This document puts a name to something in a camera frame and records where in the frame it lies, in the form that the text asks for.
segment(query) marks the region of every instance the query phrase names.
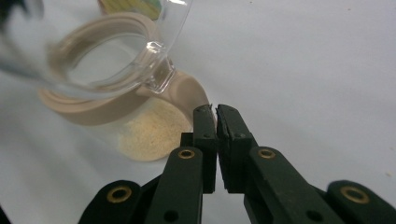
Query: transparent container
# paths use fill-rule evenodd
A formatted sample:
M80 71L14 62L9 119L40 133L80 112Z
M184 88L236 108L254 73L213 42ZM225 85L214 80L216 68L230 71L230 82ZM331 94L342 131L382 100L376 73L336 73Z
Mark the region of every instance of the transparent container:
M42 102L129 158L157 160L208 104L167 53L191 0L7 1L0 69L36 84Z

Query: pile of granules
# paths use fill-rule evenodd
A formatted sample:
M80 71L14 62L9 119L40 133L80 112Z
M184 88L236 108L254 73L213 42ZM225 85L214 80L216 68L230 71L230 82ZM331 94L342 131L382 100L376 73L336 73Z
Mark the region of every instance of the pile of granules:
M154 161L179 147L181 133L191 125L173 105L151 98L120 133L120 151L136 161Z

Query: beige container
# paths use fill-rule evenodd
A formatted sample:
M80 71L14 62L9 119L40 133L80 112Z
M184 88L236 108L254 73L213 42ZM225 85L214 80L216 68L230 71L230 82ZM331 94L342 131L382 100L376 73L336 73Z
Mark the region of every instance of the beige container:
M53 72L64 77L64 67L78 63L89 50L111 36L125 33L139 34L147 40L159 38L155 37L152 21L145 17L131 13L108 16L77 29L51 52ZM167 57L159 61L153 60L155 57L158 53L146 48L134 62L156 62L153 68L143 71L150 72L146 77L155 79L162 87L160 91L143 81L122 95L101 100L75 99L48 90L39 91L39 96L48 108L90 130L129 158L158 160L178 147L180 134L191 130L193 109L208 104L208 100L193 77L176 71ZM130 78L144 76L131 74Z

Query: brass screw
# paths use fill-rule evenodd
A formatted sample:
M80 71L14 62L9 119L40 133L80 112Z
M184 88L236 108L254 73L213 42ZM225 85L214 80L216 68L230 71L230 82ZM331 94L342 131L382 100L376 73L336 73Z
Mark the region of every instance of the brass screw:
M344 186L341 188L341 193L354 203L368 203L370 202L369 196L361 189L352 187L352 186Z
M110 203L122 203L129 199L131 195L132 190L128 186L120 185L108 192L107 200Z
M178 152L178 156L181 159L191 159L195 156L195 153L192 150L184 149Z
M270 149L263 148L259 150L259 156L267 160L273 159L275 155L275 152Z

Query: white table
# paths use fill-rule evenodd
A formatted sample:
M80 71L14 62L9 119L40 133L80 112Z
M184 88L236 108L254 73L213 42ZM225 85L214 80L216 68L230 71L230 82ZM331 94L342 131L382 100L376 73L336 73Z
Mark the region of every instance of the white table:
M312 185L349 179L396 206L395 41L390 0L196 0L170 56ZM0 204L14 223L76 223L105 184L144 184L164 164L109 150L0 76ZM242 199L218 171L203 223L249 223Z

